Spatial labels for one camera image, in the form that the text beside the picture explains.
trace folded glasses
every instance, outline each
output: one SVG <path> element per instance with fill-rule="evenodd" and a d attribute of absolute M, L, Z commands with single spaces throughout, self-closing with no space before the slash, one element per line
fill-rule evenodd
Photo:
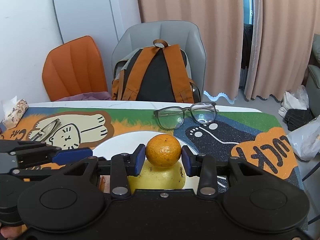
<path fill-rule="evenodd" d="M 189 111 L 192 118 L 199 124 L 210 124 L 216 119 L 217 110 L 214 102 L 201 102 L 190 107 L 171 106 L 153 112 L 159 125 L 164 130 L 178 129 Z"/>
<path fill-rule="evenodd" d="M 57 130 L 60 124 L 61 122 L 59 118 L 53 120 L 51 123 L 43 127 L 39 132 L 37 132 L 32 138 L 30 138 L 30 141 L 42 142 L 47 140 L 49 136 Z"/>

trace glasses lens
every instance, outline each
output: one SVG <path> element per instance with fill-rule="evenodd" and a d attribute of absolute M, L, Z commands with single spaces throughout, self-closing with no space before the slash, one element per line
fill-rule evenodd
<path fill-rule="evenodd" d="M 191 112 L 199 123 L 210 123 L 216 118 L 214 105 L 209 102 L 195 104 L 191 107 Z"/>
<path fill-rule="evenodd" d="M 178 107 L 162 109 L 158 113 L 160 125 L 168 130 L 180 127 L 183 122 L 183 110 Z"/>

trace tissue pack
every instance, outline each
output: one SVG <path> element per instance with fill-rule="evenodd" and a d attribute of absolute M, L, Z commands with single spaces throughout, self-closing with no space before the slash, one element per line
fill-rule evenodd
<path fill-rule="evenodd" d="M 28 103 L 24 99 L 21 99 L 18 102 L 15 100 L 14 102 L 14 98 L 13 98 L 12 100 L 10 100 L 10 103 L 11 104 L 15 103 L 15 104 L 13 106 L 11 105 L 10 109 L 8 109 L 8 105 L 6 104 L 7 109 L 4 111 L 4 119 L 2 120 L 2 124 L 7 129 L 12 129 L 16 127 L 20 119 L 22 118 L 23 114 L 28 109 Z"/>

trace orange backpack strap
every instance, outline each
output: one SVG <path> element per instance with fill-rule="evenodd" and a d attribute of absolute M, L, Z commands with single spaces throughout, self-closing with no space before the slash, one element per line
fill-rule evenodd
<path fill-rule="evenodd" d="M 192 90 L 187 75 L 186 67 L 178 44 L 163 48 L 167 62 L 172 91 L 177 103 L 193 104 Z"/>
<path fill-rule="evenodd" d="M 141 82 L 146 70 L 160 48 L 146 47 L 138 56 L 132 66 L 130 75 L 125 86 L 122 100 L 135 101 L 140 90 Z"/>
<path fill-rule="evenodd" d="M 198 92 L 197 96 L 199 96 L 199 100 L 201 100 L 201 93 L 200 93 L 200 90 L 199 90 L 198 86 L 196 85 L 196 83 L 191 78 L 189 78 L 189 82 L 191 84 L 192 94 L 193 94 L 193 88 L 196 88 L 196 90 Z"/>
<path fill-rule="evenodd" d="M 121 100 L 123 92 L 123 79 L 124 79 L 124 69 L 119 73 L 119 90 L 117 100 Z"/>
<path fill-rule="evenodd" d="M 111 92 L 112 93 L 112 96 L 111 96 L 112 100 L 117 100 L 118 91 L 119 91 L 119 80 L 114 79 L 112 81 L 112 92 Z"/>

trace pink curtain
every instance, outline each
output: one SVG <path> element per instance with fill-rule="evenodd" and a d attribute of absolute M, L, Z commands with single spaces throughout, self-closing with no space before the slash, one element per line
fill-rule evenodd
<path fill-rule="evenodd" d="M 141 20 L 185 20 L 195 23 L 207 54 L 204 89 L 234 99 L 238 93 L 243 0 L 138 0 Z"/>
<path fill-rule="evenodd" d="M 262 37 L 252 43 L 252 53 L 260 50 L 258 63 L 249 66 L 246 97 L 274 95 L 282 100 L 285 91 L 296 90 L 308 66 L 319 0 L 262 0 Z"/>
<path fill-rule="evenodd" d="M 315 24 L 315 34 L 320 35 L 320 0 L 316 0 L 317 7 L 317 17 L 316 17 L 316 24 Z"/>

